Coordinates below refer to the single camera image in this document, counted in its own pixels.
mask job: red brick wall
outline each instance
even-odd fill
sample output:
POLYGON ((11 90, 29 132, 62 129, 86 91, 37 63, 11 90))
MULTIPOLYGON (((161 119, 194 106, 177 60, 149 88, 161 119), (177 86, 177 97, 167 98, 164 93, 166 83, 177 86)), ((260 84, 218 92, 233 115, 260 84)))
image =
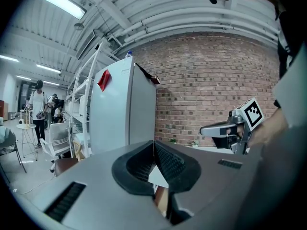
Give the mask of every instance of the red brick wall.
POLYGON ((274 111, 272 88, 278 56, 260 42, 233 34, 189 33, 133 49, 136 61, 157 74, 155 138, 212 146, 199 129, 224 121, 229 110, 256 97, 266 117, 274 111))

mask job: shelving unit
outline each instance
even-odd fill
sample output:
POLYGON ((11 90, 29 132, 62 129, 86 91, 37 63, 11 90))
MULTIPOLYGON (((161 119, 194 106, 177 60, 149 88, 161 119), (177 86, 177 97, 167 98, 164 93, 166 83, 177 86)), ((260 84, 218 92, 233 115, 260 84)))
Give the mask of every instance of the shelving unit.
POLYGON ((66 95, 66 106, 69 106, 69 110, 66 110, 66 117, 69 120, 69 142, 71 147, 71 156, 73 156, 74 148, 72 141, 74 140, 74 136, 77 137, 78 140, 82 143, 82 153, 85 157, 88 157, 92 154, 91 148, 88 144, 89 140, 89 131, 88 131, 88 124, 89 124, 89 116, 87 115, 87 108, 88 108, 88 101, 89 101, 89 93, 90 88, 92 84, 93 74, 94 70, 97 65, 97 60, 99 57, 99 54, 103 50, 103 43, 99 45, 98 50, 91 55, 91 57, 87 60, 87 62, 80 66, 79 70, 75 74, 72 82, 70 83, 68 89, 67 89, 67 95, 66 95), (87 79, 84 80, 81 84, 79 84, 80 75, 82 72, 84 72, 86 66, 91 64, 91 68, 89 71, 89 74, 87 76, 87 79), (80 100, 80 98, 84 96, 84 101, 82 103, 80 102, 79 108, 82 111, 82 113, 79 113, 79 110, 76 109, 76 103, 80 100), (82 123, 82 131, 79 126, 76 124, 82 123))

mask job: vent grille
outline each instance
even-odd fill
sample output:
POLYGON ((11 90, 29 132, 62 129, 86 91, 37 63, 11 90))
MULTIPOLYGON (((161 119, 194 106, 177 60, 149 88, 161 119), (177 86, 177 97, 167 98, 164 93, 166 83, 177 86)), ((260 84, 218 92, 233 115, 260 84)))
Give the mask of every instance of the vent grille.
POLYGON ((77 198, 84 190, 85 185, 73 182, 66 190, 54 201, 45 213, 54 220, 61 222, 77 198))
POLYGON ((234 169, 237 169, 237 170, 239 170, 242 166, 242 163, 233 162, 233 161, 224 160, 224 159, 219 160, 218 164, 223 165, 223 166, 227 166, 227 167, 230 167, 230 168, 234 168, 234 169))
POLYGON ((90 44, 90 42, 92 42, 94 38, 95 38, 95 33, 94 31, 91 31, 91 33, 87 36, 86 40, 84 41, 84 43, 81 45, 81 47, 77 52, 76 54, 77 59, 81 58, 82 53, 85 51, 85 49, 88 47, 88 45, 90 44))
POLYGON ((157 143, 154 146, 154 160, 165 180, 168 182, 178 177, 186 168, 184 160, 157 143))

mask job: fluorescent light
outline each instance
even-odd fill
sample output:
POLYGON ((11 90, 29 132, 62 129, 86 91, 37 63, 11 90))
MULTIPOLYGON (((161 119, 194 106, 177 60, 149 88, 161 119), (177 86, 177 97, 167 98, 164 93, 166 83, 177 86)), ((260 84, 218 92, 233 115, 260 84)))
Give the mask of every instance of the fluorescent light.
POLYGON ((41 66, 41 65, 38 65, 38 64, 36 64, 36 66, 37 66, 37 67, 40 67, 40 68, 43 68, 43 69, 46 69, 46 70, 49 70, 49 71, 54 71, 54 72, 56 72, 56 73, 58 73, 58 74, 61 74, 61 71, 55 70, 55 69, 50 68, 50 67, 44 67, 44 66, 41 66))
POLYGON ((14 58, 11 58, 11 57, 2 56, 2 55, 0 55, 0 58, 19 62, 17 59, 14 59, 14 58))
POLYGON ((69 0, 46 0, 59 8, 65 10, 67 13, 70 13, 72 16, 76 17, 77 19, 81 19, 85 14, 86 10, 77 6, 73 2, 69 0))
POLYGON ((45 82, 45 83, 49 83, 49 84, 52 84, 52 85, 57 85, 57 86, 59 86, 59 84, 57 84, 57 83, 47 82, 47 81, 43 81, 43 82, 45 82))
POLYGON ((17 75, 16 75, 16 77, 21 78, 21 79, 31 80, 30 78, 26 78, 26 77, 23 77, 23 76, 17 76, 17 75))

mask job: ceiling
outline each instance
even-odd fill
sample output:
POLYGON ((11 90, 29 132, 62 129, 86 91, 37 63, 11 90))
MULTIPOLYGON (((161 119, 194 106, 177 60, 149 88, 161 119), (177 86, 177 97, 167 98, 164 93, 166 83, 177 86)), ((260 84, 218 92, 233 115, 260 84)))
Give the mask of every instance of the ceiling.
MULTIPOLYGON (((45 0, 24 0, 0 44, 1 55, 19 60, 6 62, 16 74, 67 88, 102 36, 110 42, 106 51, 118 55, 159 37, 192 31, 235 33, 276 47, 280 30, 274 20, 274 7, 266 0, 218 0, 216 5, 209 0, 72 1, 87 10, 81 20, 45 0), (84 29, 76 31, 76 23, 82 23, 84 29), (100 34, 78 60, 76 53, 92 30, 100 34), (59 69, 62 74, 40 69, 36 64, 59 69)), ((96 70, 113 62, 103 53, 96 70)))

